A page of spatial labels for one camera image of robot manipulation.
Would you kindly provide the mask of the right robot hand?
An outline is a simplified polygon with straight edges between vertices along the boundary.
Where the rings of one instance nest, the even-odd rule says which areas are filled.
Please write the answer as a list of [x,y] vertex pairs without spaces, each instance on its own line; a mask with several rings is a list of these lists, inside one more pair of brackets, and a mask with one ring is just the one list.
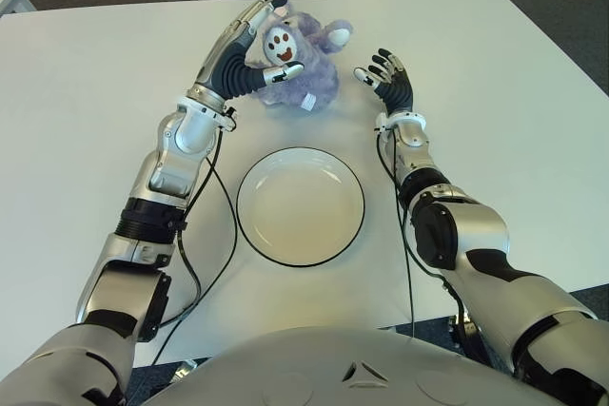
[[387,49],[379,48],[372,56],[372,62],[367,68],[354,68],[354,77],[371,88],[383,102],[387,115],[411,111],[413,87],[400,58]]

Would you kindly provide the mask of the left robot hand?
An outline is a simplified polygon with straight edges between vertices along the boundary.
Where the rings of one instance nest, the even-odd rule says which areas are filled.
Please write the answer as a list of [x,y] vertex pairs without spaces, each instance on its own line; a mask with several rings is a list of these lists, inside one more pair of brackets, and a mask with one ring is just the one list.
[[246,54],[258,28],[288,0],[255,0],[220,34],[204,60],[187,97],[222,112],[227,100],[295,78],[304,70],[298,61],[268,68],[251,68]]

